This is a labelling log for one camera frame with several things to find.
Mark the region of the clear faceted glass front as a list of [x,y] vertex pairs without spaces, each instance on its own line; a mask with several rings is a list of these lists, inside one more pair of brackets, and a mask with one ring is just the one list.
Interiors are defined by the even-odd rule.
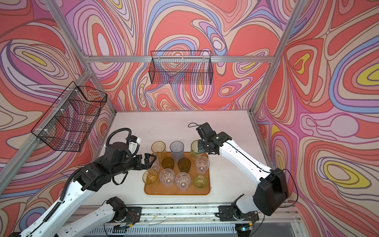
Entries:
[[166,168],[160,172],[159,180],[163,185],[172,187],[175,184],[175,172],[170,168]]

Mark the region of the yellow tall glass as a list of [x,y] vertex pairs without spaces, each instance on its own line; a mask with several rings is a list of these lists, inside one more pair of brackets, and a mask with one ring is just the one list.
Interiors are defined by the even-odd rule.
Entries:
[[158,158],[159,162],[162,162],[166,157],[166,144],[163,141],[156,141],[152,144],[151,150],[153,154]]

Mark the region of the brown short glass front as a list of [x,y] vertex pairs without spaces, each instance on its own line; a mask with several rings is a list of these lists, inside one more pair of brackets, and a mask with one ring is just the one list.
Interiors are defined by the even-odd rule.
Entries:
[[175,162],[171,157],[166,157],[162,160],[161,165],[164,169],[174,169]]

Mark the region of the yellow short plastic glass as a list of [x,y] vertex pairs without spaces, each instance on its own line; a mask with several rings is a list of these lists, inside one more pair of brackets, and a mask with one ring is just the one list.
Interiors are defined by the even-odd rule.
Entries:
[[159,184],[159,174],[153,169],[148,169],[143,174],[142,180],[147,187],[156,187]]

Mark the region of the brown tall glass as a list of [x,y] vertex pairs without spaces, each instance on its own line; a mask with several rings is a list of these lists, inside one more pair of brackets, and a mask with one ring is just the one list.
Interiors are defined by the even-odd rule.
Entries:
[[189,173],[190,168],[191,168],[191,160],[188,158],[179,159],[178,168],[180,172]]

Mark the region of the green tall glass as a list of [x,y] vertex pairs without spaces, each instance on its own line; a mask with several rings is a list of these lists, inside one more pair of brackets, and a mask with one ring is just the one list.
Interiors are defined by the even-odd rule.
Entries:
[[196,160],[197,158],[201,157],[202,153],[198,150],[198,141],[195,140],[192,142],[190,147],[190,157],[193,160]]

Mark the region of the bluish clear tall glass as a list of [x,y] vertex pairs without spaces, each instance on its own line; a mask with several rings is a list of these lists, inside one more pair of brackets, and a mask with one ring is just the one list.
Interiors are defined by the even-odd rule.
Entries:
[[185,146],[181,141],[174,141],[170,144],[170,151],[174,162],[178,162],[180,159],[185,157],[184,148]]

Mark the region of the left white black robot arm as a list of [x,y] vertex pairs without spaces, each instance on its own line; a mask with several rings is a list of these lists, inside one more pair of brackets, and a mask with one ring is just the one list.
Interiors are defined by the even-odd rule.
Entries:
[[105,184],[115,182],[117,175],[127,176],[131,170],[148,170],[155,155],[139,155],[139,143],[107,143],[104,155],[74,171],[59,199],[34,223],[12,237],[82,237],[100,224],[121,222],[127,215],[125,203],[118,197],[107,200],[99,209],[73,224],[65,225],[74,212]]

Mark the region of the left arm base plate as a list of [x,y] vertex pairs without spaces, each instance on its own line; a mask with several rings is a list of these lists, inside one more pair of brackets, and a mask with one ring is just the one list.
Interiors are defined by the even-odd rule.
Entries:
[[139,222],[141,217],[142,207],[131,206],[123,208],[120,211],[120,223],[135,224]]

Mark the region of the brown plastic tray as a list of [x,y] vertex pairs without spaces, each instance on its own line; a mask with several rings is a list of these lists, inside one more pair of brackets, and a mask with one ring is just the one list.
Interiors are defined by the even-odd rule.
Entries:
[[199,173],[196,170],[195,160],[190,157],[190,152],[185,152],[185,158],[191,161],[191,167],[188,175],[190,176],[189,188],[187,190],[180,190],[180,188],[174,183],[173,186],[168,187],[158,180],[156,184],[145,184],[144,192],[147,195],[158,196],[205,196],[210,193],[210,170],[207,170],[203,176],[205,177],[205,184],[202,188],[196,187],[194,179]]

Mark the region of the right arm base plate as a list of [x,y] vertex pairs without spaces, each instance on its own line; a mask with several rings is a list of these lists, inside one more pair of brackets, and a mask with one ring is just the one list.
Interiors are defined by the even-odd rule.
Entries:
[[215,216],[221,221],[249,221],[255,223],[259,221],[259,215],[257,212],[242,213],[237,207],[232,205],[220,205],[218,206],[218,212]]

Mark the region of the clear faceted glass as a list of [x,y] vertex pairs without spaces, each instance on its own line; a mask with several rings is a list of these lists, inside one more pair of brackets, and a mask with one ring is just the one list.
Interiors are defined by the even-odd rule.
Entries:
[[170,168],[166,168],[160,172],[159,180],[163,185],[172,187],[175,184],[175,172]]
[[155,160],[154,163],[151,166],[152,170],[155,170],[157,173],[160,171],[160,162],[159,159]]

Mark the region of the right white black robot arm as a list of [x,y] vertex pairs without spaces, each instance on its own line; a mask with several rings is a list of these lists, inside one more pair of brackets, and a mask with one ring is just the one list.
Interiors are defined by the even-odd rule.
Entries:
[[271,216],[279,208],[297,204],[299,198],[290,205],[283,205],[290,197],[285,174],[290,172],[288,169],[273,169],[264,165],[238,146],[227,133],[216,133],[207,122],[195,123],[194,126],[200,136],[197,140],[197,150],[200,153],[227,159],[253,183],[252,193],[241,194],[231,204],[219,206],[218,216],[221,221],[244,220],[249,213],[258,211]]

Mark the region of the green short glass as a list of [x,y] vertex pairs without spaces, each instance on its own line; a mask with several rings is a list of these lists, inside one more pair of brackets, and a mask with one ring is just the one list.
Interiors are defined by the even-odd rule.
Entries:
[[193,183],[194,183],[196,188],[203,189],[207,186],[208,180],[207,180],[206,176],[204,176],[202,174],[198,174],[197,176],[194,177]]

